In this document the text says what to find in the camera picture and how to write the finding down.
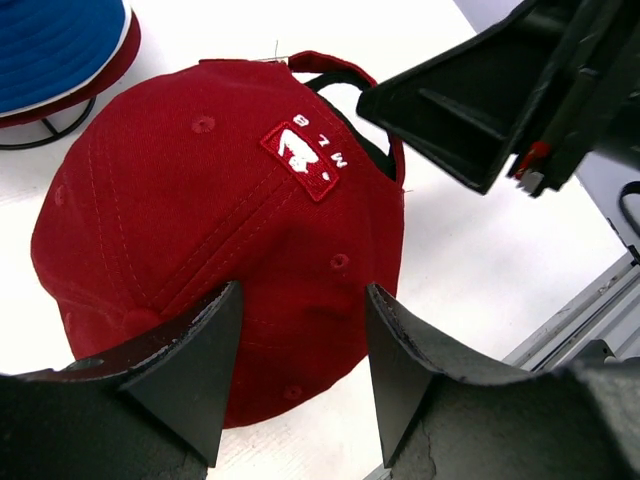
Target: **stitching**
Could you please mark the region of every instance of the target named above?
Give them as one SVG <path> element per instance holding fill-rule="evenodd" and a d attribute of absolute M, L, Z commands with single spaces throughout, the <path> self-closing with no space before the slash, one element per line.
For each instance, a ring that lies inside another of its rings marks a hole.
<path fill-rule="evenodd" d="M 112 316 L 113 314 L 119 315 L 121 312 L 115 307 L 111 305 L 99 305 L 97 306 L 95 302 L 92 302 L 89 299 L 74 297 L 72 295 L 56 295 L 56 301 L 63 301 L 65 303 L 71 304 L 75 307 L 83 307 L 91 310 L 99 311 L 107 316 Z"/>
<path fill-rule="evenodd" d="M 294 350 L 298 348 L 298 344 L 291 344 L 291 345 L 263 345 L 261 343 L 255 343 L 255 342 L 248 342 L 248 341 L 243 341 L 242 345 L 251 345 L 254 347 L 258 347 L 258 348 L 263 348 L 266 350 Z"/>
<path fill-rule="evenodd" d="M 113 199 L 116 205 L 116 216 L 118 217 L 118 227 L 120 229 L 120 239 L 122 240 L 122 246 L 124 248 L 124 255 L 127 259 L 127 265 L 129 266 L 129 271 L 133 276 L 133 279 L 136 282 L 136 286 L 138 287 L 138 291 L 142 294 L 145 300 L 149 300 L 147 294 L 142 290 L 142 285 L 140 285 L 140 280 L 136 275 L 136 272 L 133 270 L 133 265 L 131 263 L 131 257 L 129 256 L 129 249 L 127 248 L 127 242 L 124 239 L 124 229 L 122 228 L 122 216 L 120 215 L 120 205 L 118 202 L 118 195 L 116 194 L 116 187 L 113 183 L 113 167 L 111 162 L 111 156 L 107 155 L 107 165 L 109 166 L 109 184 L 111 185 L 111 191 L 113 192 Z"/>
<path fill-rule="evenodd" d="M 111 287 L 117 296 L 122 298 L 120 291 L 116 288 L 116 284 L 113 281 L 113 277 L 111 276 L 111 270 L 109 269 L 109 265 L 107 264 L 107 256 L 104 253 L 104 236 L 102 234 L 102 219 L 100 217 L 100 211 L 98 210 L 98 196 L 96 195 L 96 183 L 93 176 L 93 161 L 91 159 L 91 142 L 89 142 L 89 146 L 87 147 L 87 157 L 89 160 L 89 177 L 91 178 L 91 190 L 93 192 L 93 204 L 96 208 L 96 217 L 98 219 L 98 242 L 100 243 L 100 253 L 102 255 L 102 261 L 104 262 L 104 268 L 107 271 L 107 277 L 109 278 L 109 283 L 111 283 Z"/>
<path fill-rule="evenodd" d="M 250 320 L 253 323 L 259 323 L 260 325 L 266 325 L 267 327 L 274 327 L 275 324 L 271 322 L 265 322 L 264 320 L 258 320 L 256 317 L 251 317 L 249 315 L 244 316 L 245 320 Z"/>
<path fill-rule="evenodd" d="M 196 255 L 198 255 L 198 253 L 200 253 L 202 251 L 203 248 L 205 248 L 205 246 L 209 243 L 209 241 L 211 240 L 211 238 L 220 231 L 220 229 L 222 228 L 223 225 L 225 225 L 229 219 L 245 204 L 247 203 L 247 201 L 249 201 L 249 199 L 251 197 L 253 197 L 253 195 L 258 191 L 258 189 L 267 181 L 269 180 L 269 178 L 271 178 L 271 176 L 275 173 L 275 171 L 278 169 L 278 165 L 276 165 L 273 170 L 271 170 L 271 172 L 269 173 L 269 175 L 267 175 L 258 185 L 256 185 L 256 188 L 253 189 L 253 191 L 242 201 L 238 204 L 238 206 L 227 216 L 227 218 L 225 218 L 219 225 L 218 227 L 206 238 L 204 239 L 204 241 L 200 244 L 200 246 L 196 249 L 195 252 L 193 252 L 191 254 L 191 256 L 182 264 L 182 267 L 180 268 L 180 270 L 178 270 L 175 274 L 173 274 L 173 278 L 171 280 L 169 280 L 164 287 L 162 287 L 160 289 L 160 291 L 151 299 L 151 302 L 155 302 L 158 297 L 160 295 L 162 295 L 170 286 L 174 285 L 176 283 L 176 281 L 178 280 L 178 277 L 180 276 L 180 274 L 186 270 L 186 268 L 191 264 L 191 262 L 193 261 L 193 259 L 196 257 Z"/>
<path fill-rule="evenodd" d="M 231 259 L 234 257 L 234 255 L 236 253 L 238 253 L 238 251 L 249 241 L 251 240 L 251 238 L 253 238 L 256 233 L 258 233 L 258 231 L 264 226 L 265 223 L 267 223 L 269 220 L 271 220 L 271 218 L 278 212 L 278 210 L 280 210 L 285 203 L 287 203 L 289 201 L 289 199 L 293 196 L 293 194 L 296 192 L 296 189 L 293 189 L 289 195 L 287 195 L 287 197 L 280 202 L 280 204 L 278 206 L 276 206 L 273 211 L 269 214 L 269 216 L 267 218 L 265 218 L 255 229 L 254 231 L 251 233 L 251 235 L 249 235 L 247 238 L 245 238 L 242 242 L 240 242 L 238 244 L 238 246 L 235 248 L 235 250 L 233 250 L 229 256 L 227 257 L 227 259 L 222 262 L 220 265 L 218 265 L 218 267 L 211 272 L 208 277 L 209 278 L 213 278 L 220 270 L 222 270 L 222 268 L 231 261 Z M 205 268 L 207 268 L 207 266 L 211 263 L 211 261 L 215 258 L 215 255 L 209 257 L 209 259 L 205 262 L 205 264 L 198 270 L 198 273 L 200 273 L 202 270 L 204 270 Z M 194 298 L 196 298 L 197 296 L 201 295 L 203 290 L 203 287 L 201 286 L 198 290 L 196 290 L 188 299 L 186 302 L 184 302 L 183 305 L 181 305 L 178 308 L 178 311 L 182 311 L 185 307 L 187 307 L 189 304 L 191 304 L 191 302 L 193 301 Z"/>
<path fill-rule="evenodd" d="M 76 288 L 76 285 L 74 283 L 63 282 L 55 276 L 51 275 L 51 273 L 46 270 L 46 267 L 38 265 L 38 269 L 42 272 L 40 276 L 44 280 L 55 284 L 55 287 L 48 289 L 47 292 L 51 296 L 55 297 L 56 300 L 61 300 L 64 302 L 73 303 L 74 305 L 80 305 L 88 308 L 95 308 L 96 303 L 102 302 L 102 300 L 97 297 L 92 297 L 93 300 L 91 298 L 88 298 L 83 291 Z M 64 292 L 60 293 L 59 291 L 57 291 L 59 288 L 64 288 Z M 118 308 L 115 306 L 108 305 L 108 308 L 111 308 L 114 312 L 119 312 Z"/>

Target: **robotic arm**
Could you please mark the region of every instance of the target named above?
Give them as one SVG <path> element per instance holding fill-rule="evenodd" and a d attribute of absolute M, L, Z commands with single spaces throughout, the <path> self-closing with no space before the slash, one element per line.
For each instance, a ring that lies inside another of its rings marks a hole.
<path fill-rule="evenodd" d="M 365 92 L 358 114 L 480 194 L 512 155 L 507 175 L 533 197 L 591 151 L 640 168 L 639 20 L 631 0 L 525 0 Z"/>

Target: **white letters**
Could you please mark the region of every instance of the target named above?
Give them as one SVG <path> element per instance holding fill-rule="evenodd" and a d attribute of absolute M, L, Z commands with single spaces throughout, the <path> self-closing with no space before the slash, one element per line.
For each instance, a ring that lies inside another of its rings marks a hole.
<path fill-rule="evenodd" d="M 340 152 L 334 153 L 333 155 L 331 155 L 331 160 L 336 162 L 336 165 L 338 166 L 338 168 L 343 168 L 343 167 L 346 167 L 348 165 L 347 162 L 345 162 L 342 159 L 342 154 Z"/>
<path fill-rule="evenodd" d="M 307 125 L 309 125 L 309 120 L 307 120 L 307 118 L 303 115 L 296 115 L 295 117 L 293 117 L 293 121 L 296 125 L 300 125 L 301 127 L 306 127 Z"/>
<path fill-rule="evenodd" d="M 311 123 L 307 117 L 301 114 L 293 117 L 293 122 L 299 127 L 307 127 Z M 326 135 L 322 133 L 318 135 L 320 136 L 318 143 L 321 147 L 326 147 L 331 143 Z M 313 152 L 311 147 L 291 130 L 282 132 L 282 136 L 280 137 L 280 155 L 284 155 L 285 146 L 293 153 L 293 157 L 289 163 L 296 172 L 307 173 L 307 164 L 318 161 L 318 156 Z M 344 158 L 342 158 L 341 152 L 336 152 L 331 155 L 331 160 L 335 162 L 338 168 L 344 168 L 348 165 Z"/>

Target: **black strap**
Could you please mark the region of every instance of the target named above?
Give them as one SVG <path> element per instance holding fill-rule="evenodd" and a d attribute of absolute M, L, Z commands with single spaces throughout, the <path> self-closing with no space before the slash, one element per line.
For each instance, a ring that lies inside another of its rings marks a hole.
<path fill-rule="evenodd" d="M 316 93 L 319 93 L 322 89 L 330 86 L 330 85 L 338 85 L 338 84 L 347 84 L 352 85 L 359 89 L 360 91 L 364 91 L 368 88 L 371 88 L 369 82 L 363 78 L 361 75 L 354 71 L 343 70 L 337 72 L 327 72 L 323 73 L 312 80 L 309 80 L 305 83 L 307 87 L 313 90 Z M 349 128 L 352 135 L 356 138 L 358 143 L 362 146 L 362 148 L 367 152 L 367 155 L 373 160 L 373 163 L 378 167 L 378 169 L 384 173 L 391 180 L 396 180 L 396 159 L 393 154 L 393 148 L 389 145 L 389 153 L 384 153 L 377 145 L 375 145 L 371 140 L 362 135 L 355 126 L 349 121 L 349 119 L 338 110 L 329 100 L 324 97 L 321 97 L 324 102 L 331 108 L 333 113 L 342 120 L 342 122 Z"/>
<path fill-rule="evenodd" d="M 640 224 L 638 224 L 638 221 L 633 217 L 631 211 L 629 210 L 629 207 L 624 201 L 624 198 L 628 195 L 640 195 L 640 181 L 627 183 L 624 187 L 622 187 L 622 190 L 620 190 L 620 195 L 618 196 L 618 208 L 620 208 L 622 216 L 627 221 L 634 233 L 640 236 Z"/>

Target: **black cable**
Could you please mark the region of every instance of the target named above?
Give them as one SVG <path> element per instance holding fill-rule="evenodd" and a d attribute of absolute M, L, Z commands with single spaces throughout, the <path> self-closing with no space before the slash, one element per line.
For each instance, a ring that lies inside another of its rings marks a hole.
<path fill-rule="evenodd" d="M 628 195 L 640 195 L 640 181 L 627 183 L 622 187 L 620 195 L 618 196 L 618 208 L 620 208 L 622 216 L 627 221 L 633 232 L 640 236 L 640 224 L 638 224 L 638 221 L 633 217 L 629 207 L 624 202 L 624 198 Z"/>
<path fill-rule="evenodd" d="M 51 122 L 49 122 L 49 120 L 47 120 L 46 118 L 41 120 L 44 123 L 45 127 L 47 127 L 47 130 L 49 130 L 52 133 L 50 137 L 43 138 L 42 140 L 37 140 L 35 142 L 28 142 L 28 143 L 0 144 L 0 150 L 5 150 L 5 151 L 27 150 L 29 148 L 37 148 L 37 147 L 42 147 L 44 145 L 49 145 L 50 143 L 60 140 L 62 137 L 66 137 L 75 129 L 77 129 L 82 124 L 82 122 L 84 122 L 87 119 L 87 117 L 93 110 L 93 107 L 95 104 L 96 104 L 96 97 L 93 97 L 91 100 L 89 100 L 89 103 L 85 107 L 80 117 L 78 117 L 78 119 L 75 122 L 73 122 L 71 125 L 69 125 L 67 128 L 65 128 L 60 132 L 56 131 L 55 128 L 53 128 L 53 125 L 51 125 Z"/>

